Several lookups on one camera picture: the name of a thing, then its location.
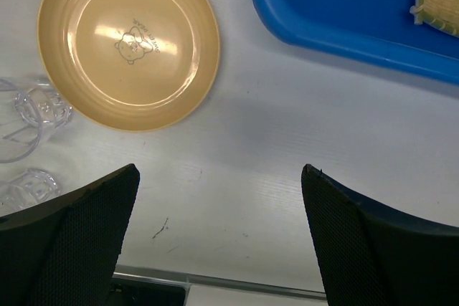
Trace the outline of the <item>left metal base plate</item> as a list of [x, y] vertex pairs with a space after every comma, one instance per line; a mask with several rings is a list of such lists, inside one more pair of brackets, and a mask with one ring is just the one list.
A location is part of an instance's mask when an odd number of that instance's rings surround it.
[[185, 282], [116, 272], [110, 281], [105, 305], [182, 306], [186, 304], [189, 289]]

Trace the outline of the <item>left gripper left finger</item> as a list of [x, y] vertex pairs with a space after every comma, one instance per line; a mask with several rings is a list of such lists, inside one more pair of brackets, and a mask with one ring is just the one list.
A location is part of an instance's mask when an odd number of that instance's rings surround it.
[[128, 164], [1, 217], [2, 305], [103, 305], [140, 183]]

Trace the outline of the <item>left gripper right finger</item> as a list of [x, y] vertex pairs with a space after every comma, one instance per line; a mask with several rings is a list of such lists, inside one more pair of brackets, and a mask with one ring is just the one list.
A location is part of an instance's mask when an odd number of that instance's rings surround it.
[[329, 305], [457, 305], [458, 228], [396, 210], [310, 164], [303, 203]]

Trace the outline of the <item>clear plastic cup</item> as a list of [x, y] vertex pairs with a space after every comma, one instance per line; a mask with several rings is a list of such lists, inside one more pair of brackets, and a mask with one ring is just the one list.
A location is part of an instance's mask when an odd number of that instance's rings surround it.
[[1, 78], [1, 162], [29, 156], [72, 118], [72, 106], [44, 75]]
[[58, 182], [49, 172], [28, 168], [10, 181], [1, 182], [1, 216], [28, 209], [61, 194]]

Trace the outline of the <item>clear plastic cup near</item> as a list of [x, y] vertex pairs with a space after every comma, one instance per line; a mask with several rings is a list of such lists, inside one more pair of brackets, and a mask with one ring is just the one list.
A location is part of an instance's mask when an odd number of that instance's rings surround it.
[[10, 181], [1, 182], [1, 216], [28, 209], [61, 194], [58, 182], [49, 172], [28, 168]]

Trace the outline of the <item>orange plastic plate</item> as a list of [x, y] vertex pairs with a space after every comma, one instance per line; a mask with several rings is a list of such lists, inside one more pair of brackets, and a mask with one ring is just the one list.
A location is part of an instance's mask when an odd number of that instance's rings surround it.
[[127, 131], [184, 119], [208, 95], [220, 60], [209, 0], [42, 0], [37, 44], [74, 109]]

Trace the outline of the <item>blue plastic bin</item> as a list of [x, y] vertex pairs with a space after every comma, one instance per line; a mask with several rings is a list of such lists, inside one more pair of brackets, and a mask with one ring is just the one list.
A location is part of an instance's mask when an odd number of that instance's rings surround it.
[[417, 25], [415, 0], [252, 0], [279, 40], [458, 83], [458, 39]]

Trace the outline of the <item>clear plastic cup far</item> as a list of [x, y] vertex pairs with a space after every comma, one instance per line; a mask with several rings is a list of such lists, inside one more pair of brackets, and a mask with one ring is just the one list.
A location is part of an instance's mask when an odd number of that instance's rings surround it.
[[1, 162], [29, 156], [72, 118], [72, 106], [44, 75], [1, 78]]

